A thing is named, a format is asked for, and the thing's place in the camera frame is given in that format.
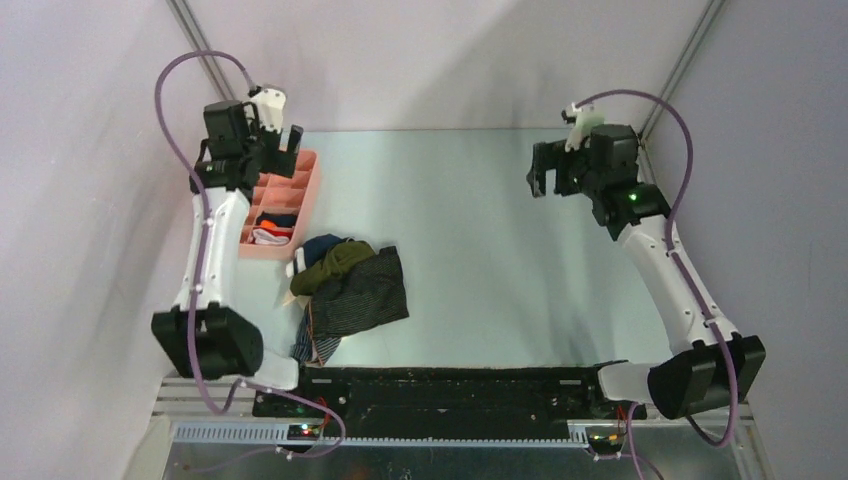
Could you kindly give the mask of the red white underwear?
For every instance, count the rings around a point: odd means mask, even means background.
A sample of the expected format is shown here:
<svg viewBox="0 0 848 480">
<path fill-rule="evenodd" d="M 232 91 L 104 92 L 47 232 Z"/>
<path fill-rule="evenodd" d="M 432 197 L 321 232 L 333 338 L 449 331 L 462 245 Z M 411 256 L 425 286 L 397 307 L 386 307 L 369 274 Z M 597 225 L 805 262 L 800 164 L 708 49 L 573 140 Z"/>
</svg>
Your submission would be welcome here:
<svg viewBox="0 0 848 480">
<path fill-rule="evenodd" d="M 249 238 L 252 244 L 260 246 L 282 247 L 290 243 L 293 236 L 291 229 L 254 228 Z"/>
</svg>

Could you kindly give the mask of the navy orange underwear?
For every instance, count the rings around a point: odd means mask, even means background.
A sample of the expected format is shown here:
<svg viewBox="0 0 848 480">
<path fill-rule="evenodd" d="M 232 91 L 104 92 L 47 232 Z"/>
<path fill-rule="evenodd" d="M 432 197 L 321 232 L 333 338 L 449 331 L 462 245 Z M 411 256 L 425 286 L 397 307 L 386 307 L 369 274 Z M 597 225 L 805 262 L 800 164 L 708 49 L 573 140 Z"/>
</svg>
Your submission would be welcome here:
<svg viewBox="0 0 848 480">
<path fill-rule="evenodd" d="M 293 228 L 298 215 L 294 213 L 272 213 L 265 211 L 256 218 L 255 225 L 262 228 L 286 229 Z"/>
</svg>

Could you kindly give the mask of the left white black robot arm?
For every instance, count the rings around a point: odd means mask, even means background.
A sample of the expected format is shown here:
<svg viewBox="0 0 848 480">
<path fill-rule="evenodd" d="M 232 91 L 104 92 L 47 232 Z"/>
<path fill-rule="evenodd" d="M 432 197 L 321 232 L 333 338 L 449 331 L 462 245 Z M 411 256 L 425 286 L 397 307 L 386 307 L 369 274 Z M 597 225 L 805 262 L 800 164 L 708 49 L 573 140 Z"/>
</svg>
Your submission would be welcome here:
<svg viewBox="0 0 848 480">
<path fill-rule="evenodd" d="M 303 129 L 283 127 L 285 97 L 269 89 L 203 110 L 207 131 L 190 163 L 193 231 L 180 289 L 151 330 L 183 378 L 250 377 L 264 358 L 260 330 L 234 304 L 242 228 L 261 175 L 293 175 Z"/>
</svg>

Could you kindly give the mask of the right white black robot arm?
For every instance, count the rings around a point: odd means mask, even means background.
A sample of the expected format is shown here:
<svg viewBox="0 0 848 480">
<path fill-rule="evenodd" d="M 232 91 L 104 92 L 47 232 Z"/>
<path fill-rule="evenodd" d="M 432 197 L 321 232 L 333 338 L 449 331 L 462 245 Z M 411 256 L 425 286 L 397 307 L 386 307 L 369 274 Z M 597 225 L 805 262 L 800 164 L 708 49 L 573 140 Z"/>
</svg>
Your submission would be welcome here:
<svg viewBox="0 0 848 480">
<path fill-rule="evenodd" d="M 641 180 L 639 139 L 628 125 L 601 124 L 577 143 L 539 142 L 526 176 L 535 198 L 583 195 L 596 222 L 635 265 L 662 320 L 671 356 L 651 365 L 617 361 L 581 392 L 585 411 L 606 418 L 622 401 L 668 419 L 743 402 L 766 358 L 756 335 L 723 314 L 695 271 L 661 190 Z"/>
</svg>

